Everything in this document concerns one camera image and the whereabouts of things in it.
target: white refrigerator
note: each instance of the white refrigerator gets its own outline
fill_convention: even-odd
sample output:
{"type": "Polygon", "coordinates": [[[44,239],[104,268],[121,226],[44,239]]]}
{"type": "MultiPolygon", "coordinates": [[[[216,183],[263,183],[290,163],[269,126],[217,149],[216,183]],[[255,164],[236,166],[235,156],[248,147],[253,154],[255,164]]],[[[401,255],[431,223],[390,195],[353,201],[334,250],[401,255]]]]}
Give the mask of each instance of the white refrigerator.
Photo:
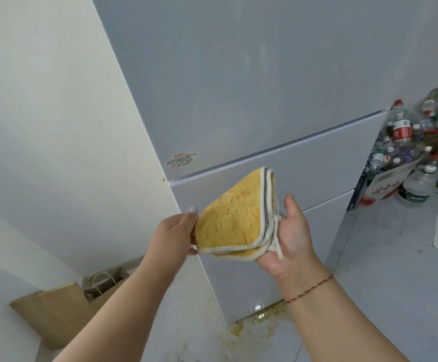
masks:
{"type": "MultiPolygon", "coordinates": [[[[93,1],[178,208],[267,166],[325,261],[428,0],[93,1]]],[[[281,299],[255,262],[201,262],[229,323],[281,299]]]]}

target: bottle label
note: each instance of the bottle label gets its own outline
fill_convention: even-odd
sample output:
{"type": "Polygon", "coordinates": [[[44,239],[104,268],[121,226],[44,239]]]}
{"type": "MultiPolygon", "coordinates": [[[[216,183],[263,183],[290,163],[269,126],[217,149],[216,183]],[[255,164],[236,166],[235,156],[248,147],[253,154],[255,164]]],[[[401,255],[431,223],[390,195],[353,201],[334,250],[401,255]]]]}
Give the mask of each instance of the bottle label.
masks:
{"type": "Polygon", "coordinates": [[[412,203],[423,203],[425,202],[429,195],[418,195],[410,193],[408,190],[406,190],[403,185],[400,187],[400,190],[398,191],[398,194],[404,199],[412,203]]]}
{"type": "Polygon", "coordinates": [[[398,139],[410,139],[411,127],[410,120],[402,119],[400,121],[393,122],[393,140],[398,139]]]}
{"type": "Polygon", "coordinates": [[[385,160],[385,155],[383,155],[382,153],[374,153],[372,156],[371,156],[371,159],[372,160],[380,160],[380,161],[384,161],[385,160]]]}

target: right hand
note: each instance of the right hand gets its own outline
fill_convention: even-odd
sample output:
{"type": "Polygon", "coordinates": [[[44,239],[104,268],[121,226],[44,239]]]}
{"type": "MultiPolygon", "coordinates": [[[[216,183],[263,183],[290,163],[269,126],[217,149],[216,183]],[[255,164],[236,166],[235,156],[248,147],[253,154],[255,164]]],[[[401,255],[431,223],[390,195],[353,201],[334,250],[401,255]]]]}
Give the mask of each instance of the right hand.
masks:
{"type": "Polygon", "coordinates": [[[282,215],[278,227],[279,246],[284,258],[280,260],[276,252],[267,251],[256,259],[281,289],[289,288],[292,283],[297,285],[310,273],[311,267],[321,264],[312,247],[308,221],[291,193],[284,199],[284,206],[288,216],[282,215]]]}

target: yellow microfiber towel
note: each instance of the yellow microfiber towel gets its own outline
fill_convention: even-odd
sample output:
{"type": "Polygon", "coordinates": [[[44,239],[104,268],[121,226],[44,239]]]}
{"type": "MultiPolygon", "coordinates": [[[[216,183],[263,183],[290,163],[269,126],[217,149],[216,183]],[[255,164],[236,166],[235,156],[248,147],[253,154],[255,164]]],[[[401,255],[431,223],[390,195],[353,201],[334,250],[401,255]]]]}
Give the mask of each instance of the yellow microfiber towel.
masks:
{"type": "Polygon", "coordinates": [[[259,168],[204,210],[195,227],[197,252],[248,261],[272,250],[282,257],[279,220],[272,170],[259,168]]]}

